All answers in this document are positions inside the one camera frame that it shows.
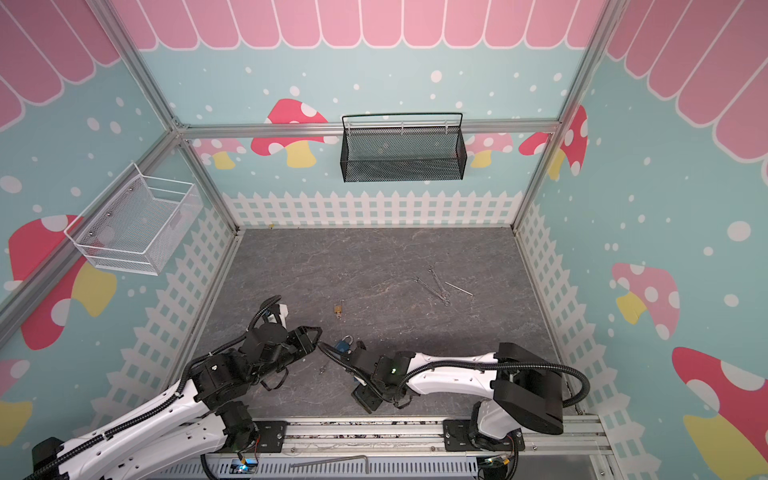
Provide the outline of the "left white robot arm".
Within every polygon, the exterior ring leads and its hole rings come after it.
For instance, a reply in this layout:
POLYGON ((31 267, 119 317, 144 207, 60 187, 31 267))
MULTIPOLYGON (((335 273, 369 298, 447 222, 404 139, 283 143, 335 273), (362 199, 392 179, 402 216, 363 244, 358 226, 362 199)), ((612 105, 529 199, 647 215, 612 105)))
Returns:
POLYGON ((286 326, 280 296, 265 300, 242 334, 193 358, 179 380, 145 404, 87 434, 50 437, 32 449, 33 479, 112 479, 140 453, 175 463, 221 448, 254 452, 262 437, 241 398, 318 347, 322 330, 286 326))

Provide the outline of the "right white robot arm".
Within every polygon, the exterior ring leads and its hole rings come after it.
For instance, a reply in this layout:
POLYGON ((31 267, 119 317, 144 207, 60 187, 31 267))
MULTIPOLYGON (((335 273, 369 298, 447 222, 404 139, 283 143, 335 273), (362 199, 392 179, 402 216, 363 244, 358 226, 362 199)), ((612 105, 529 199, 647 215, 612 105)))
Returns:
POLYGON ((585 400, 591 390, 583 372, 547 362, 515 343, 470 357, 410 351, 388 357, 362 343, 342 350, 322 342, 319 349, 356 379, 352 396, 368 413, 382 404, 403 409, 415 397, 431 394, 476 398, 469 420, 444 423, 446 447, 455 451, 519 452, 525 430, 561 435, 565 409, 585 400))

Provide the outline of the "large blue padlock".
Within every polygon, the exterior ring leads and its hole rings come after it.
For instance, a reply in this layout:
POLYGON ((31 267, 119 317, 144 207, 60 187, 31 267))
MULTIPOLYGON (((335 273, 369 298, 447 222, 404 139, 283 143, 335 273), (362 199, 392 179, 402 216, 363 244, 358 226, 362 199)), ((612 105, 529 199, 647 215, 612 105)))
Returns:
POLYGON ((352 350, 354 339, 351 335, 346 335, 342 339, 338 340, 334 346, 335 350, 342 355, 349 354, 352 350))

